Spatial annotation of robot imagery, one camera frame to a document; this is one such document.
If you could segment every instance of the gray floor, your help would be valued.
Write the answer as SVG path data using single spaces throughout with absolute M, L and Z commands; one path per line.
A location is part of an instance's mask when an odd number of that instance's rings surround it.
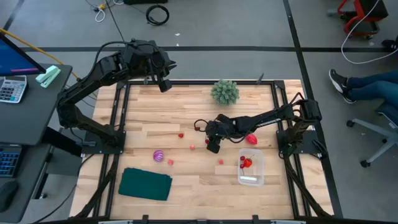
M 384 2 L 389 9 L 398 7 L 395 0 Z M 16 3 L 17 0 L 0 0 L 0 26 L 6 23 Z M 344 41 L 343 23 L 337 17 L 326 16 L 326 10 L 336 8 L 340 0 L 290 0 L 289 3 L 302 47 L 339 47 Z M 280 0 L 170 0 L 165 6 L 170 11 L 170 20 L 161 27 L 146 24 L 144 15 L 129 6 L 115 6 L 112 10 L 126 39 L 154 39 L 162 46 L 294 46 Z M 145 11 L 148 5 L 136 7 Z M 94 17 L 95 13 L 83 0 L 30 0 L 22 5 L 9 30 L 39 47 L 97 47 L 120 40 L 109 11 L 101 23 L 95 22 Z M 397 18 L 398 14 L 390 10 L 390 16 L 380 24 L 381 31 L 373 40 L 355 38 L 348 41 L 347 47 L 379 47 L 381 40 L 393 39 L 398 34 L 394 30 Z M 50 53 L 72 65 L 80 77 L 87 74 L 95 55 L 94 52 Z M 29 55 L 38 62 L 53 63 L 40 53 Z M 178 64 L 170 78 L 258 78 L 261 73 L 269 79 L 302 78 L 295 52 L 169 52 L 169 55 Z M 347 54 L 355 61 L 380 55 Z M 374 113 L 381 102 L 347 105 L 328 79 L 330 68 L 352 77 L 398 69 L 398 55 L 367 65 L 352 65 L 340 53 L 304 53 L 304 59 L 323 114 L 322 126 L 344 217 L 398 220 L 397 149 L 391 149 L 370 168 L 363 169 L 359 161 L 381 146 L 382 136 L 364 128 L 345 126 L 347 119 L 360 118 L 388 128 L 385 119 Z M 86 101 L 95 104 L 92 99 Z M 78 106 L 87 116 L 93 114 L 93 109 L 84 103 Z M 50 125 L 59 127 L 57 115 Z M 75 183 L 76 177 L 52 175 L 45 186 L 50 197 L 31 201 L 21 223 L 35 221 L 56 207 Z M 71 202 L 48 220 L 65 219 Z

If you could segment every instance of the keyboard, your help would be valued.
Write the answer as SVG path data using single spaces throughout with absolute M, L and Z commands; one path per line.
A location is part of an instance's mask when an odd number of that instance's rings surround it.
M 0 101 L 19 103 L 25 90 L 25 82 L 5 80 L 0 87 Z
M 15 177 L 23 152 L 22 146 L 0 146 L 0 178 Z

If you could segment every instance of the green cloth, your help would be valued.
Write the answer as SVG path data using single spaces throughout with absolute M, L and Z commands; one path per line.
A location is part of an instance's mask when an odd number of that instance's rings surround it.
M 125 168 L 119 194 L 153 200 L 167 200 L 172 180 L 169 175 Z

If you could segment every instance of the small red object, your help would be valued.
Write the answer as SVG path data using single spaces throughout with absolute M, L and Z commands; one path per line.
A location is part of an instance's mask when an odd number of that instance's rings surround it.
M 244 165 L 245 167 L 250 167 L 251 164 L 253 164 L 253 161 L 252 161 L 251 159 L 245 159 L 245 160 L 243 161 L 243 165 Z
M 246 141 L 250 144 L 257 144 L 257 138 L 253 134 L 249 134 L 246 136 Z

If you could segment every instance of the succulent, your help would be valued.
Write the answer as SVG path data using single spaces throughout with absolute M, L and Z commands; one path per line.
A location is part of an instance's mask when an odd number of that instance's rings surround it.
M 239 90 L 235 82 L 220 80 L 214 84 L 210 95 L 219 105 L 228 106 L 239 99 Z

